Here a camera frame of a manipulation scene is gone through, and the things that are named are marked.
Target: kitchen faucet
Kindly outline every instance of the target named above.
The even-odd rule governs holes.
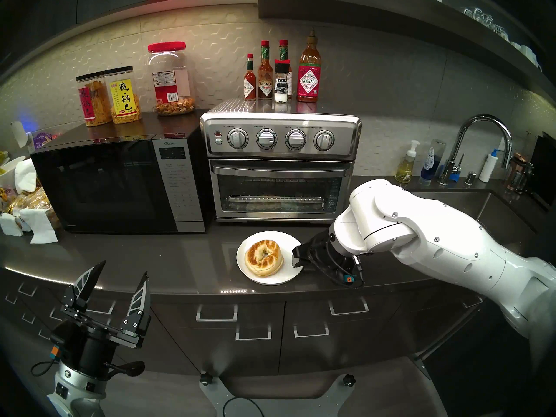
[[[438,182],[441,185],[448,184],[448,178],[452,173],[457,173],[457,167],[455,165],[455,158],[458,155],[459,147],[462,145],[463,136],[465,136],[465,132],[467,129],[474,123],[479,121],[487,121],[496,124],[496,126],[502,132],[502,136],[504,136],[504,158],[502,159],[502,168],[507,169],[510,164],[511,159],[511,134],[506,126],[502,123],[502,121],[491,114],[478,114],[469,118],[465,121],[458,132],[458,138],[454,143],[454,147],[452,148],[452,152],[450,156],[446,160],[444,164],[444,169],[438,178]]]

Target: shelf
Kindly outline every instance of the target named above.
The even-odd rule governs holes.
[[[556,104],[556,87],[509,42],[435,0],[258,0],[260,18],[339,23],[416,38],[466,55]]]

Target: drawer handle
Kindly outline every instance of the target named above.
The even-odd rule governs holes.
[[[227,320],[209,320],[206,318],[201,318],[201,309],[203,308],[203,305],[199,305],[199,307],[197,308],[197,316],[195,317],[195,321],[237,321],[237,305],[233,306],[233,318],[231,319],[227,319]]]
[[[236,341],[262,341],[265,339],[272,339],[272,329],[268,325],[268,336],[266,338],[240,338],[240,328],[236,328]]]
[[[104,312],[104,311],[93,311],[92,309],[87,309],[86,312],[88,313],[94,313],[94,314],[104,314],[104,315],[110,315],[112,314],[112,311],[114,310],[114,306],[116,305],[116,301],[114,300],[112,302],[112,306],[110,307],[110,309],[108,310],[108,312]]]
[[[35,289],[33,290],[33,292],[31,294],[25,293],[24,291],[21,291],[21,287],[23,287],[24,284],[25,284],[25,282],[22,282],[21,285],[20,285],[20,288],[18,288],[17,291],[21,294],[25,294],[26,296],[29,296],[30,298],[32,298],[35,295],[35,291],[37,291],[37,288],[35,287]]]
[[[472,308],[472,307],[474,307],[474,306],[476,306],[476,305],[479,305],[479,304],[483,303],[483,299],[481,299],[480,296],[477,296],[477,298],[479,299],[479,301],[478,301],[477,303],[474,303],[474,304],[472,304],[472,305],[468,305],[468,304],[466,304],[465,302],[463,302],[463,307],[467,309],[467,308]]]
[[[298,334],[298,327],[294,324],[294,337],[296,338],[312,338],[313,336],[328,336],[330,335],[330,331],[328,330],[328,324],[324,323],[324,333],[320,333],[319,335],[299,335]]]
[[[10,295],[10,293],[8,293],[8,294],[6,295],[6,297],[4,298],[4,300],[6,300],[6,302],[11,303],[12,305],[15,305],[16,302],[17,302],[17,296],[16,296],[15,299],[13,299],[13,302],[12,302],[10,299],[8,299],[8,296],[9,296],[9,295]]]
[[[52,311],[50,311],[49,317],[52,318],[53,320],[56,320],[56,321],[62,321],[61,318],[54,317],[54,311],[56,311],[56,307],[52,308]]]
[[[367,302],[365,301],[365,299],[363,297],[361,297],[361,301],[363,302],[363,308],[364,308],[362,311],[353,311],[351,313],[336,313],[334,311],[334,307],[332,306],[332,301],[329,300],[328,301],[328,307],[330,308],[330,315],[334,317],[336,315],[352,315],[352,314],[368,313],[369,312],[369,307],[367,305]]]
[[[45,338],[45,339],[47,339],[47,340],[50,341],[50,336],[43,336],[43,335],[41,335],[41,333],[42,333],[42,329],[38,331],[38,335],[39,335],[41,338]]]
[[[35,322],[35,316],[33,316],[33,319],[32,319],[31,321],[29,321],[29,320],[27,320],[27,319],[25,318],[25,313],[23,313],[21,319],[22,319],[23,321],[26,321],[26,322],[29,323],[29,324],[33,324],[33,323]]]

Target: red bottle cap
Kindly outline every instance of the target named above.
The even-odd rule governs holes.
[[[182,51],[185,49],[185,42],[163,42],[153,43],[147,46],[149,52],[169,52],[169,51]]]

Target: floor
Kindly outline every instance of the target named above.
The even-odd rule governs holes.
[[[224,380],[236,396],[318,397],[340,373],[356,378],[355,390],[338,416],[447,416],[433,383],[405,357],[343,371]],[[108,384],[102,409],[107,416],[214,417],[216,410],[199,389],[197,376],[145,371],[118,375]]]

